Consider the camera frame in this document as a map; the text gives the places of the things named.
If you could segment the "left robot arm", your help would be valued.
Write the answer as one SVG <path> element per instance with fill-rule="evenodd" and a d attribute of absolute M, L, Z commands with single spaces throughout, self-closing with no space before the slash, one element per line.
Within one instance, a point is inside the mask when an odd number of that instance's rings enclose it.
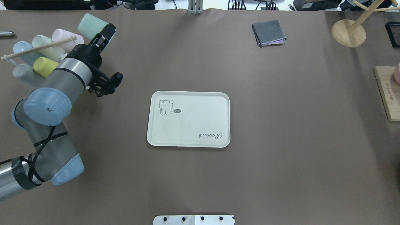
<path fill-rule="evenodd" d="M 39 88 L 13 108 L 13 123 L 27 132 L 35 151 L 1 162 L 1 201 L 46 181 L 61 185 L 82 174 L 83 162 L 63 120 L 84 90 L 100 98 L 113 94 L 122 82 L 122 73 L 108 78 L 100 70 L 100 54 L 115 32 L 116 27 L 107 24 L 89 44 L 76 45 Z"/>

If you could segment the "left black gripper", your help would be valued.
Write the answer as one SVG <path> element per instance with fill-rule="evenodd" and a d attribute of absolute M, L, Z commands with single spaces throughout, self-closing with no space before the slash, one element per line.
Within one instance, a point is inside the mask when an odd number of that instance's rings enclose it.
<path fill-rule="evenodd" d="M 100 53 L 107 47 L 115 32 L 116 27 L 109 23 L 93 37 L 91 45 L 78 44 L 66 56 L 81 61 L 89 68 L 92 78 L 86 86 L 89 86 L 88 91 L 95 92 L 97 97 L 113 94 L 123 79 L 123 74 L 120 72 L 108 78 L 99 69 L 103 62 Z"/>

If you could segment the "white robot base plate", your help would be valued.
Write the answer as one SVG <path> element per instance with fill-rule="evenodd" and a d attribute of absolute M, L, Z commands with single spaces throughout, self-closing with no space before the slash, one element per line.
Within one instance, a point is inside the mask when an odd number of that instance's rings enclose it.
<path fill-rule="evenodd" d="M 159 215 L 153 225 L 234 225 L 233 215 Z"/>

